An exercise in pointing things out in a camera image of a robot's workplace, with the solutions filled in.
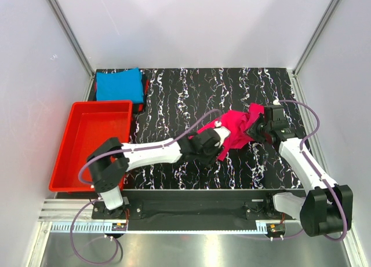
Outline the pink t shirt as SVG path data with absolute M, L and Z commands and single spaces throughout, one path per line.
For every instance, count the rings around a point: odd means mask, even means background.
M 264 107 L 262 105 L 252 103 L 246 112 L 229 110 L 222 114 L 221 118 L 215 119 L 200 128 L 196 135 L 190 137 L 191 143 L 195 150 L 200 153 L 201 150 L 201 137 L 207 134 L 216 133 L 214 129 L 214 122 L 220 120 L 222 125 L 230 132 L 230 136 L 225 140 L 223 147 L 224 150 L 218 156 L 217 160 L 223 161 L 228 152 L 232 149 L 242 149 L 247 143 L 254 141 L 250 138 L 245 131 L 258 120 L 260 114 L 263 113 Z

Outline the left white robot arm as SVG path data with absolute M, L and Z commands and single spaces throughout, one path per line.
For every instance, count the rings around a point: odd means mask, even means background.
M 123 144 L 117 138 L 109 138 L 88 157 L 82 171 L 89 170 L 92 185 L 104 203 L 105 212 L 112 218 L 119 218 L 125 212 L 119 183 L 128 171 L 159 163 L 196 160 L 211 164 L 223 151 L 223 144 L 230 134 L 221 126 L 146 144 Z

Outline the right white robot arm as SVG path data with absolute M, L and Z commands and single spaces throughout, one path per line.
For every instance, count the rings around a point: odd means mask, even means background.
M 274 147 L 298 176 L 306 197 L 289 192 L 274 194 L 263 204 L 264 214 L 272 219 L 287 214 L 300 221 L 308 236 L 340 242 L 351 229 L 353 192 L 348 185 L 339 185 L 332 179 L 309 153 L 306 139 L 298 138 L 289 126 L 282 103 L 279 100 L 265 106 L 246 134 Z

